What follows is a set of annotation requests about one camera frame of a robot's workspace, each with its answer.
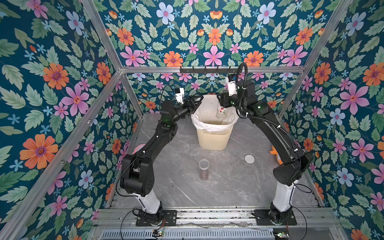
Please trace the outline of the clear jar with flower tea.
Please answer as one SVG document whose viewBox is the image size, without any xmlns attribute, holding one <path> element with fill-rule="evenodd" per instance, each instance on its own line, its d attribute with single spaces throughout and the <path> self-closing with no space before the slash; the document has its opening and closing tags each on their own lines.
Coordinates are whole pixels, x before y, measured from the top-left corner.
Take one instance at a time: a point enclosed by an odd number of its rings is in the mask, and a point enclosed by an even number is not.
<svg viewBox="0 0 384 240">
<path fill-rule="evenodd" d="M 226 117 L 227 117 L 227 109 L 224 108 L 224 107 L 222 107 L 221 105 L 218 105 L 218 107 L 217 107 L 216 117 L 217 117 L 219 120 L 224 120 L 224 119 L 226 119 Z"/>
</svg>

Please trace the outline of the white jar lid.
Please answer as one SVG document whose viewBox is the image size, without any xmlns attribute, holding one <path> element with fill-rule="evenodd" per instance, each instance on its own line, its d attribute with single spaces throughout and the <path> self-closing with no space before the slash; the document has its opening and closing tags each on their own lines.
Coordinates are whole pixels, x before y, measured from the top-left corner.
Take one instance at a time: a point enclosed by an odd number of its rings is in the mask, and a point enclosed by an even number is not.
<svg viewBox="0 0 384 240">
<path fill-rule="evenodd" d="M 252 155 L 245 155 L 244 159 L 247 164 L 253 164 L 255 162 L 255 157 Z"/>
</svg>

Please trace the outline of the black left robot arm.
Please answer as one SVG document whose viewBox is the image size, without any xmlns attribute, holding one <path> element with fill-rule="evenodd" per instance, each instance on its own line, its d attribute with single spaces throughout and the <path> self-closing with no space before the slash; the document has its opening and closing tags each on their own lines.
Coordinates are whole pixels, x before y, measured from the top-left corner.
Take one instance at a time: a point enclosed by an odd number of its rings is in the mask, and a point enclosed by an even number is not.
<svg viewBox="0 0 384 240">
<path fill-rule="evenodd" d="M 126 197 L 138 200 L 141 205 L 138 217 L 151 224 L 164 221 L 162 202 L 153 191 L 155 159 L 175 137 L 177 121 L 195 113 L 203 99 L 203 96 L 193 96 L 176 103 L 170 100 L 163 102 L 154 135 L 140 150 L 133 155 L 126 155 L 122 160 L 122 172 L 118 180 L 120 188 L 127 192 Z"/>
</svg>

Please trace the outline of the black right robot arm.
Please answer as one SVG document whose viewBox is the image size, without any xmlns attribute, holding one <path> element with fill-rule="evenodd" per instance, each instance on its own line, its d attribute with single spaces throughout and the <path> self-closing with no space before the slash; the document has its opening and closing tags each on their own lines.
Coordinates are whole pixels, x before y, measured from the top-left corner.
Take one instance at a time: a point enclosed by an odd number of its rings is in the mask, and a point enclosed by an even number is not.
<svg viewBox="0 0 384 240">
<path fill-rule="evenodd" d="M 240 64 L 235 74 L 227 76 L 228 90 L 221 93 L 218 100 L 222 107 L 234 107 L 239 118 L 249 119 L 255 124 L 277 151 L 282 163 L 273 170 L 277 187 L 270 210 L 266 215 L 257 212 L 253 215 L 268 219 L 274 225 L 285 224 L 294 218 L 293 193 L 313 156 L 304 153 L 295 143 L 270 105 L 256 97 L 255 84 L 248 82 L 247 78 L 241 79 L 241 73 L 248 75 L 247 64 Z"/>
</svg>

